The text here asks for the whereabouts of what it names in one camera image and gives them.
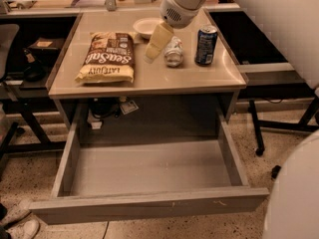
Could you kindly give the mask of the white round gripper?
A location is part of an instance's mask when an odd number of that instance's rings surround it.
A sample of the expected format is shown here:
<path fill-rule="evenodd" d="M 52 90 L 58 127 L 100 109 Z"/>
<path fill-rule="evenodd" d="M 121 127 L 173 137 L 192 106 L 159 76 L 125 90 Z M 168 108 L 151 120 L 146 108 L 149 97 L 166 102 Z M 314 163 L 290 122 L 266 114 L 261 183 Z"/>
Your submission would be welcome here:
<path fill-rule="evenodd" d="M 162 0 L 159 12 L 165 22 L 157 24 L 151 35 L 144 59 L 152 63 L 173 37 L 173 28 L 181 29 L 197 15 L 199 0 Z"/>

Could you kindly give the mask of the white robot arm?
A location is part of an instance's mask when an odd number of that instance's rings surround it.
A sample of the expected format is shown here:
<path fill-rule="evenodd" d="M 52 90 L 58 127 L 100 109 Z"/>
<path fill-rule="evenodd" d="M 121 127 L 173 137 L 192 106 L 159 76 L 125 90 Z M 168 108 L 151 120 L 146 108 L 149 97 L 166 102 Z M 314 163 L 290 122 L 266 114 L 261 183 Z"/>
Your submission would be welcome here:
<path fill-rule="evenodd" d="M 152 62 L 205 0 L 162 0 L 147 45 Z M 313 89 L 319 83 L 319 0 L 235 0 Z M 262 239 L 319 239 L 319 130 L 291 152 L 274 182 Z"/>

